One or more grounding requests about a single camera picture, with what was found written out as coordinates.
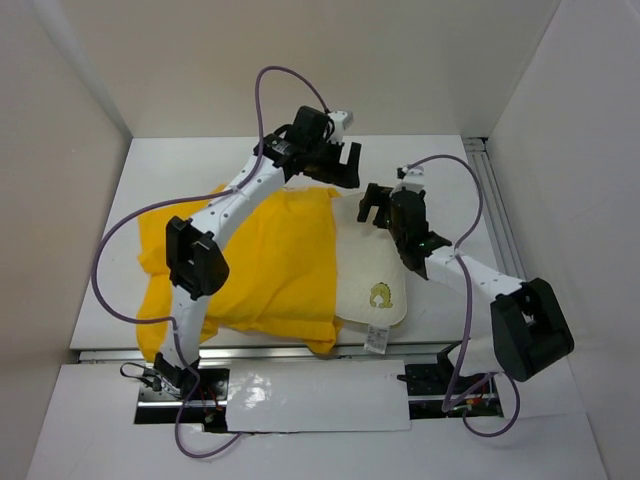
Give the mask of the cream quilted pillow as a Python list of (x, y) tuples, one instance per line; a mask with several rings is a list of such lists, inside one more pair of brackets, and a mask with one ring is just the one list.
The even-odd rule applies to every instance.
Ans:
[(363, 193), (312, 187), (277, 198), (287, 240), (279, 270), (288, 282), (267, 328), (326, 354), (343, 322), (358, 324), (367, 329), (365, 350), (385, 354), (407, 314), (405, 273), (390, 235), (357, 221)]

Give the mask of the yellow pillowcase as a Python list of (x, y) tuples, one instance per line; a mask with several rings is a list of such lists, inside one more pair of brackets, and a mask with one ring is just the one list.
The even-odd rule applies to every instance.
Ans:
[[(285, 188), (260, 204), (235, 231), (223, 255), (230, 274), (211, 299), (200, 339), (220, 327), (297, 340), (313, 353), (329, 353), (338, 340), (334, 188)], [(172, 292), (165, 258), (165, 228), (186, 219), (202, 202), (170, 206), (138, 219), (138, 262), (150, 280), (137, 317), (139, 350), (153, 361), (167, 326), (151, 324), (170, 312)]]

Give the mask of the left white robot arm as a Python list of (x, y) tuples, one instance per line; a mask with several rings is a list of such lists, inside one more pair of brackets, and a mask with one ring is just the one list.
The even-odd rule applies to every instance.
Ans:
[(305, 175), (346, 189), (357, 188), (361, 146), (344, 145), (350, 111), (298, 109), (292, 123), (260, 139), (228, 191), (187, 219), (166, 225), (166, 263), (172, 286), (170, 325), (154, 359), (163, 389), (176, 399), (196, 390), (200, 334), (212, 296), (227, 281), (223, 250), (235, 231), (292, 177)]

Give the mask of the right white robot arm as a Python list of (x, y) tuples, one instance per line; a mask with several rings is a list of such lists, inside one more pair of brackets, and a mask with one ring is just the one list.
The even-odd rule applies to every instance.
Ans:
[(448, 392), (460, 391), (471, 376), (503, 373), (525, 382), (570, 355), (574, 337), (552, 286), (541, 278), (505, 275), (455, 249), (426, 219), (425, 192), (368, 185), (357, 219), (387, 230), (404, 266), (464, 296), (465, 319), (480, 309), (488, 333), (475, 338), (464, 325), (462, 340), (438, 355), (436, 379)]

